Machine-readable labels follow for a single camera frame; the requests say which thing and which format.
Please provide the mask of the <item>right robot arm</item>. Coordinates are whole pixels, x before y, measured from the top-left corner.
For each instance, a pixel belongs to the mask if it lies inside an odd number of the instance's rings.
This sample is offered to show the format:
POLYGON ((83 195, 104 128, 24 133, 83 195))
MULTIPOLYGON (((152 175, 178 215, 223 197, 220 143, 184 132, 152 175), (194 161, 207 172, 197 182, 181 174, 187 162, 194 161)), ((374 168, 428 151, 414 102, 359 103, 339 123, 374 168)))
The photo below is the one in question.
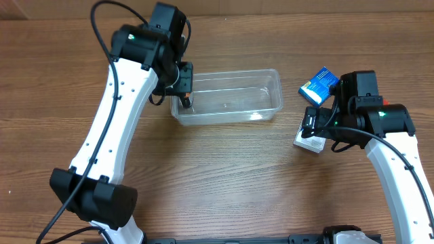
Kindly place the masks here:
POLYGON ((344 74, 333 107, 307 107, 302 138, 317 136, 365 150, 382 185, 397 243, 433 242, 433 192, 418 153, 416 128, 402 104, 385 104, 372 70, 344 74))

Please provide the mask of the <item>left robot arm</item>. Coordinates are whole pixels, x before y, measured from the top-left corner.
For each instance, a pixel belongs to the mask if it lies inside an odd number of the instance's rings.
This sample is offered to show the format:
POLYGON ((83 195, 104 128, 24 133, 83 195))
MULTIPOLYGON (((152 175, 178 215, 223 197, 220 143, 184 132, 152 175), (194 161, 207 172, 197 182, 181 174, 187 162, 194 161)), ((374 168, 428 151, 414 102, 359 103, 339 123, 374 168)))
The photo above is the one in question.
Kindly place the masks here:
POLYGON ((145 243, 133 217, 138 192, 122 183, 138 120, 154 96, 193 103, 193 65, 182 57, 191 24, 177 7, 157 3, 151 18, 123 25, 102 49, 108 59, 103 97, 89 133, 67 169, 54 169, 50 186, 105 243, 145 243))

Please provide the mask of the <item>white medicine box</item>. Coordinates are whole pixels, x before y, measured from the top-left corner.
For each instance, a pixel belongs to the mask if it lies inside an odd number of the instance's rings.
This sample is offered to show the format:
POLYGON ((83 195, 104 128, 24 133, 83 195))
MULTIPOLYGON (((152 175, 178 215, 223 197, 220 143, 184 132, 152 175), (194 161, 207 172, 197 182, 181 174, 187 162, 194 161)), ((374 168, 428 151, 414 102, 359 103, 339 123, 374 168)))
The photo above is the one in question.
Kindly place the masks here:
POLYGON ((307 149, 314 153, 320 153, 326 144, 325 138, 313 136, 310 138, 302 138, 302 121, 300 122, 293 145, 307 149))

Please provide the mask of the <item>blue lozenge box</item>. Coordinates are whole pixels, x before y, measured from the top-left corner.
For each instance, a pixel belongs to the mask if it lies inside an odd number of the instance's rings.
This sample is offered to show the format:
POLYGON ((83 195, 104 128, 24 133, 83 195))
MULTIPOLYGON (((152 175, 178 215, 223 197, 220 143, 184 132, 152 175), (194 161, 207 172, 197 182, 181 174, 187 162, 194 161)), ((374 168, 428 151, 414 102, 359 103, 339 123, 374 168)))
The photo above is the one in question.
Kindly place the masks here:
POLYGON ((320 107, 330 97, 330 87, 338 81, 339 78, 324 66, 313 78, 300 86, 298 93, 313 106, 320 107))

